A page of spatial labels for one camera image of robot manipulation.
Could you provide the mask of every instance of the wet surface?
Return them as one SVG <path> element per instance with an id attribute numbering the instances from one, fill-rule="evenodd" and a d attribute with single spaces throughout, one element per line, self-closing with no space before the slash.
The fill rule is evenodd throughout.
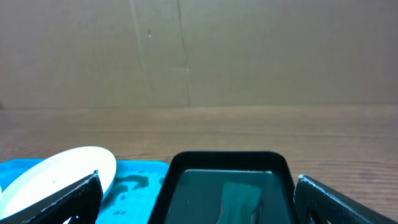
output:
<path id="1" fill-rule="evenodd" d="M 137 190 L 139 188 L 144 188 L 144 187 L 148 187 L 149 185 L 149 181 L 148 181 L 148 177 L 144 177 L 141 175 L 129 175 L 126 177 L 117 177 L 114 180 L 114 184 L 118 184 L 121 182 L 137 182 L 137 185 L 134 186 L 133 190 Z"/>
<path id="2" fill-rule="evenodd" d="M 111 191 L 109 192 L 108 196 L 104 199 L 104 201 L 101 204 L 101 209 L 107 209 L 110 206 L 114 205 L 114 202 L 118 195 L 121 193 L 125 193 L 129 191 L 128 187 L 126 185 L 117 185 L 113 186 Z"/>
<path id="3" fill-rule="evenodd" d="M 117 210 L 116 212 L 113 213 L 113 215 L 125 215 L 126 211 L 122 211 L 120 212 L 119 210 Z"/>
<path id="4" fill-rule="evenodd" d="M 164 177 L 162 177 L 162 178 L 159 179 L 159 183 L 160 183 L 160 184 L 163 184 L 163 181 L 164 181 Z"/>

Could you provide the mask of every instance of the blue tray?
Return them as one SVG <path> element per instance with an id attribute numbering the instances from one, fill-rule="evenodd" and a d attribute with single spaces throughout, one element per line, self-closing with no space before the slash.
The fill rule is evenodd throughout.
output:
<path id="1" fill-rule="evenodd" d="M 16 159 L 0 163 L 4 190 L 43 159 Z M 169 165 L 159 161 L 117 161 L 112 189 L 99 211 L 97 224 L 145 224 L 155 204 Z"/>

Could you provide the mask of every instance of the wood grain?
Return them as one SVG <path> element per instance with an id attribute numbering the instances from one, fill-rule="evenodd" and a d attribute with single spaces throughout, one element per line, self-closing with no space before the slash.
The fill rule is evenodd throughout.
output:
<path id="1" fill-rule="evenodd" d="M 308 174 L 398 220 L 398 105 L 140 110 L 2 110 L 0 161 L 78 146 L 118 159 L 170 162 L 182 151 L 275 151 Z"/>

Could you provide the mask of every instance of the black container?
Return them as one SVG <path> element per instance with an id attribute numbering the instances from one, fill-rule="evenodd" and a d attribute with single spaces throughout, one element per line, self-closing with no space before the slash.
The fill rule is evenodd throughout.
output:
<path id="1" fill-rule="evenodd" d="M 215 224 L 225 182 L 261 189 L 261 217 L 256 224 L 299 223 L 294 182 L 281 155 L 183 152 L 172 160 L 148 224 Z"/>

